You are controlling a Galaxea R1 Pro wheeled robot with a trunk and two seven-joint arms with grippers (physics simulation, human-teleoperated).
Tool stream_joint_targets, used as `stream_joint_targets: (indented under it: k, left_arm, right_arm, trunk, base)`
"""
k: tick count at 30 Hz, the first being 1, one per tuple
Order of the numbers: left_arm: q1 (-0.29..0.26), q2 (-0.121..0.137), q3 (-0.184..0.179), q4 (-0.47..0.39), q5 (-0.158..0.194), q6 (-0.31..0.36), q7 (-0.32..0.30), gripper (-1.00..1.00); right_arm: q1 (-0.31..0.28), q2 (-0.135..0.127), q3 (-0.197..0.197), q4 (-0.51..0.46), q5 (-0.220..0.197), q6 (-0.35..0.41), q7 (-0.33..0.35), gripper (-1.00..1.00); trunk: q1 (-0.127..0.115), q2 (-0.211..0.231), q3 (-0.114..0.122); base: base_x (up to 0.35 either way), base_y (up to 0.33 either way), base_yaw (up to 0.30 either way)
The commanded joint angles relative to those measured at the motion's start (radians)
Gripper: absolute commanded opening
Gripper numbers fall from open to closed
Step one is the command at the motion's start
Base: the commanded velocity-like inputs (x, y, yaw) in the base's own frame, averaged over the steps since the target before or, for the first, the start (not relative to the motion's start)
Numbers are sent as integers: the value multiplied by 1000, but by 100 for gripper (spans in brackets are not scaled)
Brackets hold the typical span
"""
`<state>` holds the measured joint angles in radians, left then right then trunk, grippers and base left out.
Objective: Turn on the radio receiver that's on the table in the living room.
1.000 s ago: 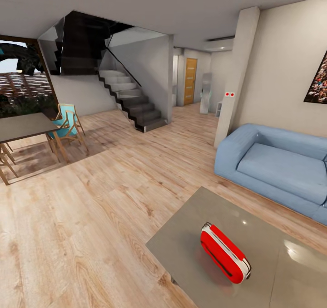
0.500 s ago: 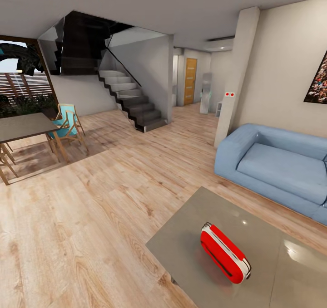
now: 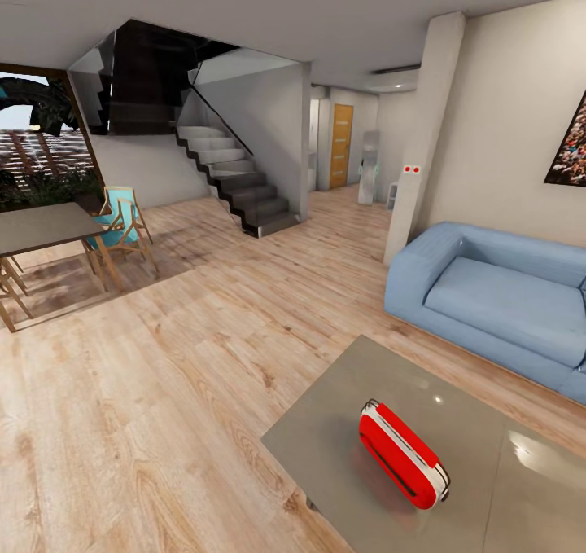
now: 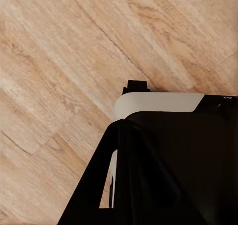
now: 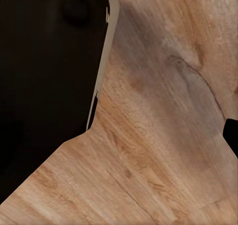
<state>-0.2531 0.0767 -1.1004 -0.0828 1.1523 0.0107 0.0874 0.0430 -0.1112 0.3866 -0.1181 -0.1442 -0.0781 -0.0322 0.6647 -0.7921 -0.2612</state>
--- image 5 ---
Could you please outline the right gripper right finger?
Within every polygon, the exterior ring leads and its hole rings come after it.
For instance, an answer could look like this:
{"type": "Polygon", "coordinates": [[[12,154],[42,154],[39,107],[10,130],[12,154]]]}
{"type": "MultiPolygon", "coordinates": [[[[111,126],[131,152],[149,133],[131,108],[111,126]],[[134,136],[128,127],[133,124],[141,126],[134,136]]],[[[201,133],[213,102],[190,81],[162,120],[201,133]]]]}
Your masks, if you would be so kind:
{"type": "Polygon", "coordinates": [[[226,120],[223,137],[238,158],[238,120],[226,120]]]}

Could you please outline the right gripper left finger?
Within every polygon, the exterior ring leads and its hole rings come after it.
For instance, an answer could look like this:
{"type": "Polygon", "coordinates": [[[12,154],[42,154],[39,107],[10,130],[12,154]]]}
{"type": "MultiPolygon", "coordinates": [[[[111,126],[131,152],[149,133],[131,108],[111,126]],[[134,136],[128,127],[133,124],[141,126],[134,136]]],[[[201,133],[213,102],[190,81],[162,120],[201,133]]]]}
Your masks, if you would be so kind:
{"type": "Polygon", "coordinates": [[[25,138],[21,119],[0,124],[0,178],[25,138]]]}

